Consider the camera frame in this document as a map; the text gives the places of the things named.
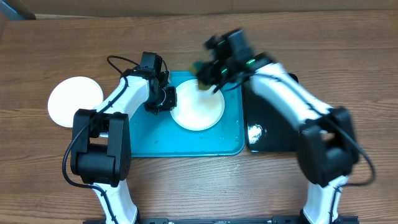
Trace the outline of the green and yellow sponge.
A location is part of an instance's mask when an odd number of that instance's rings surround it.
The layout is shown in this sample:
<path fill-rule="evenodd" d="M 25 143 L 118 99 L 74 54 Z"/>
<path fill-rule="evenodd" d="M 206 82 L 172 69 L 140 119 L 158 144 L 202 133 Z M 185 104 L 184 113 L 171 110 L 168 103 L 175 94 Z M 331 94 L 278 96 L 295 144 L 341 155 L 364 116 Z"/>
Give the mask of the green and yellow sponge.
<path fill-rule="evenodd" d="M 199 90 L 209 90 L 210 64 L 208 62 L 196 61 L 190 67 L 190 71 L 194 74 L 198 82 Z"/>

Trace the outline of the white plate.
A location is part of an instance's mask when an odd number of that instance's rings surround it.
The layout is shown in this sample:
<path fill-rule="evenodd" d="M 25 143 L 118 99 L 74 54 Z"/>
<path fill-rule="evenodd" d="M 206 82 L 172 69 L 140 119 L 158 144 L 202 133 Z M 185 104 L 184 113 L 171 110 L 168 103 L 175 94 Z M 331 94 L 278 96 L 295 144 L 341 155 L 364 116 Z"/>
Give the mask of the white plate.
<path fill-rule="evenodd" d="M 203 131 L 214 126 L 222 117 L 225 100 L 222 92 L 200 90 L 197 80 L 187 80 L 176 88 L 177 105 L 170 112 L 173 120 L 190 131 Z"/>
<path fill-rule="evenodd" d="M 79 109 L 91 110 L 103 102 L 101 87 L 88 77 L 71 77 L 59 83 L 51 92 L 47 110 L 59 126 L 71 128 Z"/>

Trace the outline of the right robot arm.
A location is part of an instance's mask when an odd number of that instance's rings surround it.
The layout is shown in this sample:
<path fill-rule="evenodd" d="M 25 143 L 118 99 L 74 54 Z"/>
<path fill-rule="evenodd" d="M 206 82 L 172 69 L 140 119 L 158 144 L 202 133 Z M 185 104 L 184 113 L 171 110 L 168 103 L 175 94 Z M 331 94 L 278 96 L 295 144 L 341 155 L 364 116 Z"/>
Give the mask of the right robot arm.
<path fill-rule="evenodd" d="M 300 221 L 335 223 L 342 188 L 359 161 L 349 111 L 314 97 L 264 53 L 243 60 L 195 62 L 192 69 L 202 86 L 248 81 L 250 89 L 293 126 L 298 163 L 309 181 Z"/>

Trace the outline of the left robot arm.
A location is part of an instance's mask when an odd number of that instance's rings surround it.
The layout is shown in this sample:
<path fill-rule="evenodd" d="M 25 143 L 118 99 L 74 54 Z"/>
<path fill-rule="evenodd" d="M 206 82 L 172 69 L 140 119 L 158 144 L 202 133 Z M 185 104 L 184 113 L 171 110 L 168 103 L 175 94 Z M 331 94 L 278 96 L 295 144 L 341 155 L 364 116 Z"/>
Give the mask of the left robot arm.
<path fill-rule="evenodd" d="M 82 182 L 62 173 L 70 185 L 95 192 L 105 223 L 136 223 L 139 216 L 126 180 L 131 166 L 129 120 L 140 106 L 157 114 L 175 107 L 176 99 L 168 70 L 137 66 L 121 73 L 119 85 L 101 104 L 75 113 L 63 162 L 70 163 Z"/>

